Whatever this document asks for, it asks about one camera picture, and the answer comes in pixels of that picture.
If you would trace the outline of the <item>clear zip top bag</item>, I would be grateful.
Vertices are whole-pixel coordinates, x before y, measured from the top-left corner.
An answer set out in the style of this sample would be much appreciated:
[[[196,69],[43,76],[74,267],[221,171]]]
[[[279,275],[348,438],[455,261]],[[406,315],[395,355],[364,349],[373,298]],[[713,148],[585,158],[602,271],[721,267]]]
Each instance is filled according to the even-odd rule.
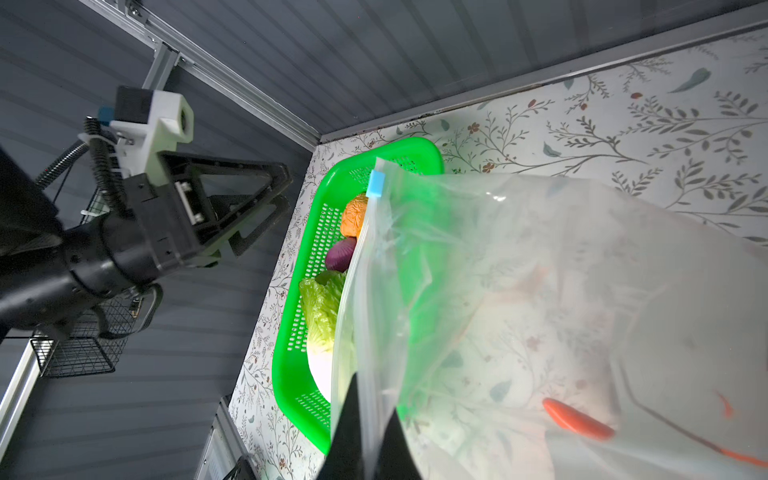
[[[763,479],[767,252],[596,182],[378,160],[339,309],[363,479]],[[615,430],[557,426],[553,398]]]

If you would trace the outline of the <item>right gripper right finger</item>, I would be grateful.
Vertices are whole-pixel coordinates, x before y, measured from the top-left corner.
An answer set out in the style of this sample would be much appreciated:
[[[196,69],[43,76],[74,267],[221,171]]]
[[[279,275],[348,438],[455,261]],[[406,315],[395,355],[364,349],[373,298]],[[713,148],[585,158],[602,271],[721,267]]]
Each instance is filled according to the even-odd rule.
[[[387,424],[374,470],[375,480],[421,480],[396,410]]]

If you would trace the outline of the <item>green plastic basket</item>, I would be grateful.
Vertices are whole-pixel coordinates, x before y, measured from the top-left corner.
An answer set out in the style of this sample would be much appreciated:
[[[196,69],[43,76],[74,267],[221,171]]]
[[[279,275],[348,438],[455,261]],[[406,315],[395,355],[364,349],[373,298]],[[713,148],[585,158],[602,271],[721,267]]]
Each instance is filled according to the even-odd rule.
[[[343,212],[366,192],[379,159],[415,174],[444,172],[438,148],[423,138],[399,140],[333,166],[309,211],[276,340],[272,373],[277,405],[324,454],[331,445],[332,353],[346,279],[326,267],[326,256],[344,240]]]

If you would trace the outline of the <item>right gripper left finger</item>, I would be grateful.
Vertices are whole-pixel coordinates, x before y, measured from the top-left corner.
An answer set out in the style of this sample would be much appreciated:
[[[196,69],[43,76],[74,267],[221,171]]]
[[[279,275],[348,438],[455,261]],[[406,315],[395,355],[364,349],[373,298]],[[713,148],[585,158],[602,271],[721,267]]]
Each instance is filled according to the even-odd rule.
[[[364,478],[357,374],[352,376],[328,455],[317,480]]]

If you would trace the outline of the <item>orange carrot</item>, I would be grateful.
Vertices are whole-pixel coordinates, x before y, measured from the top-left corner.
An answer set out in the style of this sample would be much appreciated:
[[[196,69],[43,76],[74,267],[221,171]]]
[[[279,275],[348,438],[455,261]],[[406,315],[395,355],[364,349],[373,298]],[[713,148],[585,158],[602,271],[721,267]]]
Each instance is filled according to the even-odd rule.
[[[542,405],[553,422],[560,428],[595,441],[608,441],[616,432],[608,425],[553,398],[545,398]]]

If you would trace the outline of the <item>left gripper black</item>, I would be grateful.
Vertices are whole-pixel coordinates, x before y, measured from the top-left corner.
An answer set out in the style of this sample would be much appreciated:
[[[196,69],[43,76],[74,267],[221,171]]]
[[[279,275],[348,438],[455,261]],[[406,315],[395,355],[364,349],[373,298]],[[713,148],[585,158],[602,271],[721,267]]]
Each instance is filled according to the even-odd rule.
[[[182,268],[210,268],[227,243],[245,254],[288,213],[287,165],[163,152],[167,182],[112,169],[124,213],[101,222],[105,274],[117,282],[154,282]]]

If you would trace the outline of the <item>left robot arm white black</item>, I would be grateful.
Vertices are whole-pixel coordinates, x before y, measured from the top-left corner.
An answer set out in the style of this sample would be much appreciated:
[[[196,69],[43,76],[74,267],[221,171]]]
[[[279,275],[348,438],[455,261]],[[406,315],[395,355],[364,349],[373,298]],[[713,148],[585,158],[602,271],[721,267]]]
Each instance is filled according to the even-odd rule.
[[[85,311],[127,290],[162,299],[159,279],[208,268],[223,244],[240,256],[287,211],[288,167],[174,153],[159,155],[168,183],[124,180],[127,212],[63,229],[57,209],[1,156],[1,332],[63,339]]]

